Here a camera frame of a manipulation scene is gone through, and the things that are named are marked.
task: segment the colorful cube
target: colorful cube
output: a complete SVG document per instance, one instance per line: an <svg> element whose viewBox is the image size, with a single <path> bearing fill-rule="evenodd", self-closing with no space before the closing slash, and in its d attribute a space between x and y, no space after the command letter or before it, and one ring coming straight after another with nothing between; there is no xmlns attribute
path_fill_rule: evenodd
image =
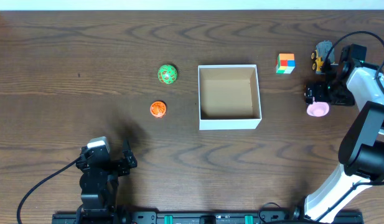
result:
<svg viewBox="0 0 384 224"><path fill-rule="evenodd" d="M276 73L290 74L295 67L294 54L279 54L276 60Z"/></svg>

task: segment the green patterned ball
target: green patterned ball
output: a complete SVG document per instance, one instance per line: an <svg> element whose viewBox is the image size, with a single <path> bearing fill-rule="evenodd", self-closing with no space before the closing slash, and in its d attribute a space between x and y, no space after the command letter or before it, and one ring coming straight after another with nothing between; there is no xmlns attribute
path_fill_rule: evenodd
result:
<svg viewBox="0 0 384 224"><path fill-rule="evenodd" d="M177 80L178 73L174 66L172 65L163 65L159 69L159 80L165 84L171 84Z"/></svg>

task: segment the orange round object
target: orange round object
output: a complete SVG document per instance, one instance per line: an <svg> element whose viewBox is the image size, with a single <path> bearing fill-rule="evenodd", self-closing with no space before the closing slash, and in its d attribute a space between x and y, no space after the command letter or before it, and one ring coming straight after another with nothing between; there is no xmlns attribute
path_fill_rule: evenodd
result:
<svg viewBox="0 0 384 224"><path fill-rule="evenodd" d="M156 101L150 106L150 113L157 118L162 118L166 115L167 106L164 102Z"/></svg>

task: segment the white box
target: white box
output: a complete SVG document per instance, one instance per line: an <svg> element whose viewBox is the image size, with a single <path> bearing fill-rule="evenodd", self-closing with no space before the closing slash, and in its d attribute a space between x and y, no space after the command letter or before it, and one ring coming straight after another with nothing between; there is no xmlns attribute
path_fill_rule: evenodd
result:
<svg viewBox="0 0 384 224"><path fill-rule="evenodd" d="M256 65L199 65L199 129L255 129L261 122Z"/></svg>

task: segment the yellow and gray toy vehicle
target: yellow and gray toy vehicle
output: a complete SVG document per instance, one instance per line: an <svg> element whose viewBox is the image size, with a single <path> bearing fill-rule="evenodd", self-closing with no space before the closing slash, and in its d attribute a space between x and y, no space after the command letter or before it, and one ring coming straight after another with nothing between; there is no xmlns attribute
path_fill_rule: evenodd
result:
<svg viewBox="0 0 384 224"><path fill-rule="evenodd" d="M326 58L327 53L332 47L331 41L325 40L316 45L316 50L314 50L311 54L312 70L315 71L316 74L324 74L322 72L322 66L324 63L324 59ZM334 63L334 51L332 51L329 55L330 63Z"/></svg>

